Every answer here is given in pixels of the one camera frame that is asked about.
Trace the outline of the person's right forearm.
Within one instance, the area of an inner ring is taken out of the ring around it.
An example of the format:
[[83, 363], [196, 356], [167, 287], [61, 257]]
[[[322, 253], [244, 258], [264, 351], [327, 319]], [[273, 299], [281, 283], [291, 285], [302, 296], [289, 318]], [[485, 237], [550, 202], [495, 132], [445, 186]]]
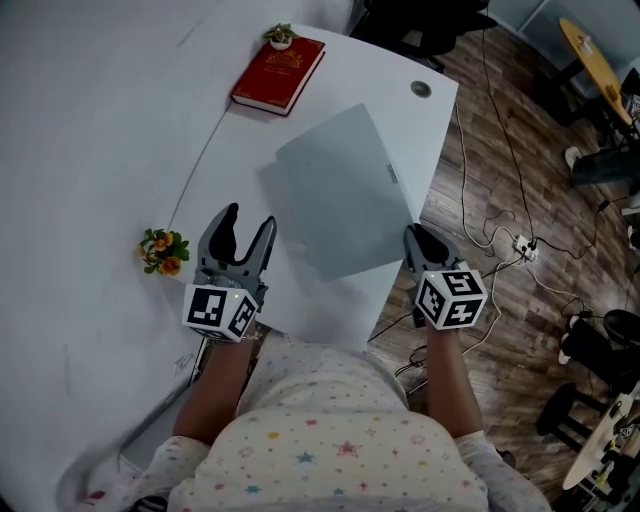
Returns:
[[452, 438], [483, 429], [481, 411], [471, 387], [458, 333], [426, 330], [427, 409]]

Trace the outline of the person's star print shirt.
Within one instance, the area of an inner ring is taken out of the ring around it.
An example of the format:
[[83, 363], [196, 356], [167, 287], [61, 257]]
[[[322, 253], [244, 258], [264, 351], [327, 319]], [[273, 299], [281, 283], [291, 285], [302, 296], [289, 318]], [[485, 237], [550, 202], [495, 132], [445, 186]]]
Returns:
[[376, 358], [270, 333], [209, 446], [173, 436], [112, 512], [552, 512], [484, 429], [410, 410]]

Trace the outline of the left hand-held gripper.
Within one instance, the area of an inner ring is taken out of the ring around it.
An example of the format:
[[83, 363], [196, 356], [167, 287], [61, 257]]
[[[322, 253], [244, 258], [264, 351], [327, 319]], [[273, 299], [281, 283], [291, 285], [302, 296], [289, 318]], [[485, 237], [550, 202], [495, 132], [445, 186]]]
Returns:
[[228, 343], [241, 342], [261, 311], [268, 289], [261, 274], [268, 266], [277, 234], [276, 219], [269, 216], [244, 257], [236, 262], [238, 211], [237, 203], [229, 204], [202, 234], [194, 282], [186, 286], [182, 313], [184, 326]]

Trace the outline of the black stool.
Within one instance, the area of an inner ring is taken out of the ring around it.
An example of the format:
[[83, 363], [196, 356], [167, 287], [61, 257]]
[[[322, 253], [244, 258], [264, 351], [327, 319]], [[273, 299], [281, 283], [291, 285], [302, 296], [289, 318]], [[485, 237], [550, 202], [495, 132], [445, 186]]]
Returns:
[[607, 405], [595, 398], [580, 392], [576, 385], [568, 383], [560, 386], [545, 404], [536, 422], [536, 432], [539, 436], [552, 435], [575, 453], [579, 453], [583, 445], [561, 429], [564, 425], [569, 430], [587, 440], [592, 430], [571, 416], [575, 402], [581, 402], [590, 409], [603, 416]]

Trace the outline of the white fabric with red marks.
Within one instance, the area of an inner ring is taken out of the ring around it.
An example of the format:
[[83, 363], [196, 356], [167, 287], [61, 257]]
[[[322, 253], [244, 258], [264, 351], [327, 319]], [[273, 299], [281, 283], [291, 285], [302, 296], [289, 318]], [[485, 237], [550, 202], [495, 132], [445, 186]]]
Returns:
[[121, 445], [90, 446], [63, 472], [55, 487], [56, 512], [118, 510], [142, 471], [121, 455]]

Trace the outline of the red hardcover book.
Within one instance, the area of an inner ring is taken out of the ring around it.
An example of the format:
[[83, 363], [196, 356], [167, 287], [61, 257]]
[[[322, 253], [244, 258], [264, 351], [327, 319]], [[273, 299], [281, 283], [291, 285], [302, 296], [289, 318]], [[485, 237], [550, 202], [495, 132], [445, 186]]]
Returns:
[[294, 39], [286, 49], [266, 43], [231, 92], [240, 105], [287, 116], [325, 55], [326, 45], [309, 38]]

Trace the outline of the light round table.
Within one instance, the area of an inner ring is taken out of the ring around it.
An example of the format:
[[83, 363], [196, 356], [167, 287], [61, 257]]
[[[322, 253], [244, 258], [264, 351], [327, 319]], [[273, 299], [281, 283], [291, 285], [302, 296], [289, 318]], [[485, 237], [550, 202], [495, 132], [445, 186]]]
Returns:
[[597, 426], [587, 438], [571, 465], [562, 489], [569, 490], [579, 484], [601, 465], [610, 442], [616, 438], [614, 430], [619, 421], [626, 418], [634, 403], [632, 395], [619, 394], [605, 410]]

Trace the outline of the orange flower plant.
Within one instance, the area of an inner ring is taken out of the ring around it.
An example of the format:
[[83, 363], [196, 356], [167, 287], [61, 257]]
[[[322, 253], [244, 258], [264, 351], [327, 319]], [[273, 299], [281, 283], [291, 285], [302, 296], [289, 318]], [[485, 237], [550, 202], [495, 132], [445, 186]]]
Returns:
[[147, 229], [138, 245], [144, 273], [177, 276], [182, 264], [190, 260], [189, 245], [178, 232]]

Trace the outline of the small green potted plant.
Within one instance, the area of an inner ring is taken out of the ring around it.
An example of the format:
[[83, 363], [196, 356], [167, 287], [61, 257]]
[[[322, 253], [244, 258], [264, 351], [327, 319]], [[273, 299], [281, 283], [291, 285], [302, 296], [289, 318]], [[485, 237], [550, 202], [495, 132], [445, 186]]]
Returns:
[[261, 38], [275, 50], [286, 50], [295, 39], [299, 38], [299, 35], [292, 29], [290, 23], [278, 23], [264, 32]]

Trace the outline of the black office chair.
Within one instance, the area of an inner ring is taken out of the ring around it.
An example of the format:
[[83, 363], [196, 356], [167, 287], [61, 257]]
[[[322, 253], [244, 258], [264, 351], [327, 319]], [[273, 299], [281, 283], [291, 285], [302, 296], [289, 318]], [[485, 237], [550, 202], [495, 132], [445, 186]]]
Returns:
[[365, 13], [352, 35], [443, 73], [439, 60], [469, 32], [497, 26], [490, 0], [364, 0]]

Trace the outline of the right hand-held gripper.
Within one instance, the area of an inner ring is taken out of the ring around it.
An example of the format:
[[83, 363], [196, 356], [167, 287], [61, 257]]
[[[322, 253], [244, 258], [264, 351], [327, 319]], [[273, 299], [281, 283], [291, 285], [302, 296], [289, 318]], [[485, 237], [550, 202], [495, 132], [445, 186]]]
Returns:
[[416, 284], [411, 291], [414, 325], [440, 331], [473, 327], [488, 297], [480, 273], [458, 269], [459, 249], [420, 224], [405, 228], [403, 243], [406, 266]]

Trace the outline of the person's left forearm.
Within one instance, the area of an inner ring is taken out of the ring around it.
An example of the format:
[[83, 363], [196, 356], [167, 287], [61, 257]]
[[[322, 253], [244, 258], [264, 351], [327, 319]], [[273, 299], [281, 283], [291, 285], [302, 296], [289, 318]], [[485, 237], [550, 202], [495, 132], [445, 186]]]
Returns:
[[179, 412], [173, 436], [211, 446], [234, 419], [254, 341], [215, 345], [194, 391]]

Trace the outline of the round wooden table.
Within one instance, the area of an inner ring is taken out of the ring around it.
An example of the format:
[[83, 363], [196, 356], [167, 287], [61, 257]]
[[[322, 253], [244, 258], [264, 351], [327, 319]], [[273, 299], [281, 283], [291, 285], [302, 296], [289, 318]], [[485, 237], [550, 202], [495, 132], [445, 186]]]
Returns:
[[572, 110], [562, 88], [568, 86], [576, 75], [585, 71], [601, 93], [601, 98], [612, 112], [614, 119], [623, 128], [631, 128], [633, 121], [631, 115], [623, 106], [621, 83], [602, 53], [592, 41], [592, 54], [584, 54], [580, 51], [576, 36], [578, 34], [587, 34], [573, 22], [566, 18], [560, 18], [559, 26], [576, 58], [551, 77], [541, 74], [534, 76], [534, 93], [539, 104], [562, 126], [570, 126], [576, 120], [584, 117], [588, 108], [597, 103], [597, 99], [589, 100], [580, 108]]

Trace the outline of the white power strip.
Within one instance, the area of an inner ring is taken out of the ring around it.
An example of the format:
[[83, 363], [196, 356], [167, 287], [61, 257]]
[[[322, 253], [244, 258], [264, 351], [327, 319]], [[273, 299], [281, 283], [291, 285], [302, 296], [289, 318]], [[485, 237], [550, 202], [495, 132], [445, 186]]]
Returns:
[[533, 263], [538, 259], [538, 249], [533, 242], [523, 235], [515, 237], [513, 249], [517, 255], [517, 262], [522, 264]]

